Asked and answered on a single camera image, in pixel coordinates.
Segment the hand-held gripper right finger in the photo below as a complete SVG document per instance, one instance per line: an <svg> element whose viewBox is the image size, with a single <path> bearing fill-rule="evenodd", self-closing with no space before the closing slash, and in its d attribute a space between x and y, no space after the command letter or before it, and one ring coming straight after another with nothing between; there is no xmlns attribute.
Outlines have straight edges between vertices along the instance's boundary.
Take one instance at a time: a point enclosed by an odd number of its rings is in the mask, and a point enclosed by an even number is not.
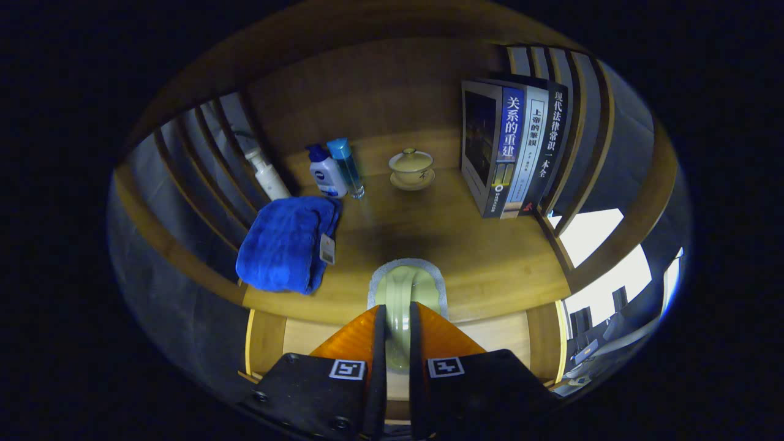
<svg viewBox="0 0 784 441"><path fill-rule="evenodd" d="M423 440L532 440L558 407L508 349L488 351L439 313L410 304L412 435Z"/></svg>

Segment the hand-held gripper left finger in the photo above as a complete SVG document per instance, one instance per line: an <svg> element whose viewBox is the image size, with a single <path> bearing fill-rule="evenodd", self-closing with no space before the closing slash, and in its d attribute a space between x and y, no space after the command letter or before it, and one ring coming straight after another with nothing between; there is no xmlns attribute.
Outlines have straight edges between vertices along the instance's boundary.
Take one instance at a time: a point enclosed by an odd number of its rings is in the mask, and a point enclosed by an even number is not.
<svg viewBox="0 0 784 441"><path fill-rule="evenodd" d="M387 402L386 307L376 305L308 355L286 353L238 403L294 440L377 440Z"/></svg>

